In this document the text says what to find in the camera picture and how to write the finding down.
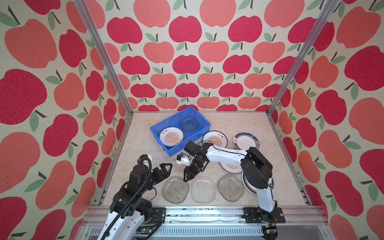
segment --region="ceramic plate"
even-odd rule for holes
[[[239,150],[248,150],[250,147],[260,148],[259,140],[248,132],[239,132],[233,138],[233,144]]]
[[[218,147],[227,147],[227,137],[219,131],[209,131],[203,136],[203,141],[210,141]]]
[[[159,138],[165,146],[173,147],[183,141],[184,133],[180,128],[168,127],[161,131]]]

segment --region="apple stem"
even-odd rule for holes
[[[41,172],[39,172],[39,177],[41,177],[41,178],[44,178],[44,179],[47,179],[47,177],[46,176],[44,176],[44,174],[42,174]]]
[[[116,2],[116,0],[114,0],[114,1],[115,1],[116,8],[119,9],[119,5],[118,5],[118,3]]]
[[[52,12],[52,15],[55,17],[58,24],[61,24],[60,21],[57,19],[56,15]]]
[[[336,55],[337,55],[337,51],[336,51],[335,54],[333,55],[331,61],[333,61],[333,59],[336,57]]]
[[[375,5],[376,1],[377,1],[377,0],[374,0],[374,1],[373,1],[373,3],[371,4],[371,6],[369,7],[368,10],[371,10],[371,8],[373,7],[373,5]]]
[[[344,90],[348,90],[350,87],[352,87],[352,85],[353,84],[355,84],[354,82],[353,83],[351,83],[346,89],[344,89]]]
[[[351,135],[349,134],[349,135],[343,140],[343,142],[347,141],[350,137],[351,137]]]
[[[56,74],[60,78],[60,80],[63,81],[63,79],[61,78],[61,76],[60,76],[59,72],[57,71],[57,69],[56,69]]]
[[[11,7],[8,5],[8,12],[12,15],[12,17],[15,19],[15,21],[17,22],[17,24],[20,25],[20,22],[19,20],[17,20],[17,17],[15,16],[15,14],[13,13]]]
[[[46,118],[47,116],[45,116],[44,114],[42,114],[41,112],[39,112],[38,110],[35,110],[35,113],[37,113],[38,115],[40,115],[40,117],[42,118]]]

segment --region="red apple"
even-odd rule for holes
[[[308,118],[300,118],[296,123],[296,133],[306,147],[313,147],[316,143],[316,129]]]
[[[143,33],[135,20],[125,18],[112,18],[107,24],[109,37],[117,43],[139,43]]]
[[[307,39],[316,19],[308,17],[295,23],[288,33],[288,41],[291,43],[304,43]],[[313,44],[316,51],[324,51],[332,42],[335,35],[333,22],[327,22]]]
[[[200,93],[198,86],[194,83],[186,84],[182,83],[175,88],[175,94],[181,98],[197,97]]]
[[[384,86],[384,53],[378,46],[369,46],[355,53],[345,65],[347,78],[365,91],[375,91]]]
[[[60,0],[24,0],[24,2],[36,13],[46,15],[52,9],[59,9],[61,7]]]
[[[87,49],[81,37],[69,29],[67,34],[62,34],[59,41],[61,56],[68,66],[75,68],[80,61],[87,57]]]
[[[272,84],[263,90],[263,96],[266,98],[273,98],[280,89],[280,84]]]
[[[111,124],[113,117],[116,114],[116,103],[112,99],[108,99],[104,106],[103,116],[106,124]]]
[[[240,83],[227,83],[220,87],[218,93],[221,97],[237,98],[243,94],[244,88]]]
[[[0,123],[24,122],[47,99],[44,83],[21,69],[8,70],[0,81]]]
[[[231,105],[221,105],[216,109],[216,111],[237,111],[237,106],[231,104]]]
[[[99,99],[100,93],[104,90],[104,81],[101,75],[92,71],[91,75],[87,77],[85,82],[85,91],[90,100],[97,101]]]
[[[131,87],[131,93],[137,98],[153,98],[155,89],[149,84],[135,84]]]
[[[202,29],[199,21],[194,16],[175,18],[169,24],[169,36],[177,43],[182,42],[197,42],[202,34]]]
[[[225,60],[223,71],[226,73],[246,73],[251,68],[251,59],[248,55],[233,55]]]
[[[321,93],[316,99],[315,107],[324,120],[330,125],[340,124],[347,116],[345,100],[339,98],[335,90],[328,90]]]
[[[194,55],[181,55],[173,60],[172,68],[178,74],[195,74],[200,70],[200,61]]]
[[[151,70],[148,62],[140,56],[125,57],[121,60],[121,69],[129,75],[146,75]]]
[[[263,24],[259,17],[250,18],[242,16],[231,23],[228,30],[228,37],[233,42],[246,41],[252,43],[256,41],[263,29]]]

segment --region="green leaf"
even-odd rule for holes
[[[121,45],[120,52],[124,52],[127,49],[128,49],[128,43],[124,43],[123,45]]]
[[[338,10],[339,17],[343,17],[344,9],[345,9],[345,4],[343,2],[341,2],[340,6],[339,6],[339,10]]]
[[[311,52],[311,58],[312,58],[312,60],[314,61],[314,58],[316,57],[316,49],[315,48],[313,48],[312,49],[312,52]]]
[[[346,141],[344,144],[345,144],[345,146],[347,146],[350,149],[361,149],[360,145],[358,145],[355,142]]]
[[[48,24],[51,30],[55,29],[55,17],[53,16],[52,12],[48,13]]]
[[[154,42],[154,43],[157,42],[157,41],[156,41],[156,38],[155,38],[152,34],[146,33],[145,35],[147,36],[147,38],[148,38],[150,41],[152,41],[152,42]]]
[[[41,187],[45,182],[45,179],[39,179],[39,180],[36,180],[34,182],[32,182],[26,189],[24,192],[31,192],[33,190],[36,190],[38,189],[39,187]]]
[[[53,84],[59,84],[59,83],[61,83],[60,78],[58,78],[58,77],[56,77],[56,76],[49,76],[49,77],[47,77],[45,80],[47,80],[48,82],[53,83]]]
[[[211,42],[214,41],[214,37],[213,37],[212,34],[210,34],[210,33],[205,33],[205,37],[206,37],[209,41],[211,41]]]
[[[324,128],[324,124],[325,124],[324,118],[321,117],[319,120],[319,125],[320,125],[321,130]]]
[[[317,94],[315,93],[315,92],[309,92],[308,94],[307,94],[307,96],[308,97],[314,97],[314,96],[316,96]]]
[[[269,33],[264,33],[264,38],[267,42],[272,42],[272,36]]]
[[[184,46],[185,46],[185,43],[180,43],[180,44],[177,46],[176,51],[179,51],[179,50],[183,49]]]
[[[92,164],[92,175],[94,175],[95,174],[95,170],[96,170],[96,166],[95,166],[95,164]]]
[[[95,45],[90,41],[90,40],[86,40],[85,43],[90,46],[91,48],[94,48]]]
[[[320,169],[326,169],[326,167],[324,166],[324,164],[322,164],[321,162],[315,162],[315,165],[320,168]]]
[[[290,46],[290,47],[287,49],[287,52],[295,50],[299,45],[300,45],[300,43],[296,43],[296,44]]]
[[[183,5],[183,0],[177,0],[173,5],[173,10],[179,9]]]
[[[70,144],[68,146],[68,157],[71,159],[72,158],[72,155],[73,155],[73,145]]]
[[[17,22],[5,13],[0,12],[0,22],[7,26],[17,26]]]
[[[279,79],[282,78],[283,76],[284,76],[284,74],[277,75],[277,77],[273,78],[272,81],[274,81],[274,80],[279,80]]]
[[[76,199],[76,197],[77,197],[77,194],[73,194],[72,196],[70,196],[70,197],[68,198],[68,200],[65,202],[64,205],[68,205],[68,204],[70,204],[71,202],[73,202],[73,201]]]
[[[230,79],[230,78],[233,78],[234,75],[235,75],[234,73],[229,74],[228,77],[225,78],[225,80],[228,80],[228,79]]]
[[[356,98],[359,95],[359,86],[357,84],[353,84],[351,87],[351,97],[353,100],[356,100]]]
[[[115,6],[115,1],[114,0],[108,0],[107,4],[105,5],[105,10],[111,11],[114,6]]]
[[[85,117],[87,117],[87,114],[86,114],[85,112],[82,112],[82,113],[79,113],[79,114],[77,115],[77,117],[78,117],[78,118],[85,118]]]
[[[381,0],[381,1],[379,1],[378,3],[376,3],[376,4],[371,8],[371,12],[379,11],[379,10],[382,9],[383,7],[384,7],[384,0]]]
[[[334,197],[331,198],[331,207],[332,210],[335,211],[337,207],[336,199]]]
[[[207,67],[203,67],[203,69],[204,69],[204,71],[205,71],[206,73],[211,73],[211,69],[209,69],[209,68],[207,68]]]
[[[236,50],[241,46],[241,43],[235,43],[235,45],[231,48],[231,50]]]
[[[308,6],[308,8],[306,10],[308,11],[308,10],[314,9],[315,7],[320,5],[321,1],[322,0],[315,0],[313,3],[311,3],[311,5]]]
[[[79,74],[80,74],[80,76],[83,75],[83,72],[84,72],[83,65],[80,63],[79,64]]]
[[[158,74],[162,74],[162,73],[161,73],[161,70],[158,69],[158,68],[153,68],[153,70],[155,70],[155,72],[157,72]]]
[[[372,201],[375,201],[379,195],[379,190],[377,189],[376,184],[371,183],[368,187],[368,193]]]
[[[345,56],[338,56],[338,57],[335,57],[332,61],[332,63],[334,64],[337,64],[337,63],[341,63],[342,61],[344,61],[346,59]]]
[[[32,132],[36,131],[37,127],[39,126],[39,116],[36,112],[33,112],[29,117],[29,126],[31,127]]]
[[[240,4],[239,9],[244,9],[244,8],[246,8],[246,7],[249,5],[250,2],[251,2],[251,0],[244,0],[244,1]]]

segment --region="white plate with orange pattern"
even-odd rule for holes
[[[227,137],[219,131],[209,131],[203,136],[203,141],[209,141],[218,147],[227,147]]]
[[[178,127],[168,127],[161,131],[160,141],[167,147],[173,147],[184,139],[183,131]]]

